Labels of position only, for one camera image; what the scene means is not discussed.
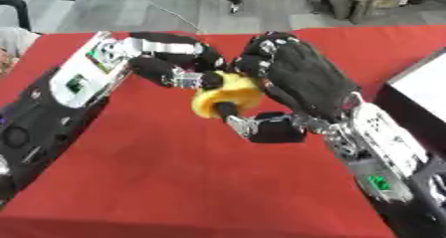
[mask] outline robotic arm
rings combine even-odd
[[[149,74],[134,66],[142,57]],[[189,37],[134,33],[118,40],[98,32],[0,110],[0,206],[33,182],[101,113],[129,74],[129,61],[137,74],[161,85],[192,89],[218,86],[218,77],[198,72],[226,67],[214,49]]]
[[[293,111],[256,121],[216,106],[237,133],[269,137],[261,127],[274,123],[286,134],[294,130],[296,141],[305,138],[306,130],[321,134],[398,237],[444,237],[444,160],[385,111],[365,102],[359,87],[311,45],[268,33],[252,39],[230,69],[256,79],[265,94]]]

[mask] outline black chair leg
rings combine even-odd
[[[12,6],[17,11],[19,26],[31,31],[30,17],[28,15],[28,6],[24,0],[0,0],[0,5]]]

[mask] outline floor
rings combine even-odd
[[[315,14],[308,0],[244,0],[243,10],[235,15],[229,14],[229,5],[224,0],[26,1],[33,30],[41,33],[177,30],[243,34],[309,27],[356,26],[326,14]],[[188,23],[170,12],[180,15]],[[422,5],[388,10],[378,15],[361,25],[444,24],[446,0],[427,0]],[[16,23],[14,10],[0,7],[0,26]]]

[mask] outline table surface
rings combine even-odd
[[[446,26],[306,29],[368,99],[444,47]],[[0,82],[0,105],[91,34],[43,36]],[[225,57],[250,35],[199,36]],[[391,237],[317,135],[254,144],[190,108],[193,92],[130,76],[111,104],[0,214],[2,237]],[[264,98],[257,111],[284,110]]]

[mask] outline yellow plastic part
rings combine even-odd
[[[192,110],[198,116],[219,119],[220,116],[214,110],[217,103],[233,103],[237,106],[239,114],[260,103],[262,92],[250,78],[221,71],[216,73],[223,77],[223,87],[211,91],[198,90],[192,99]]]

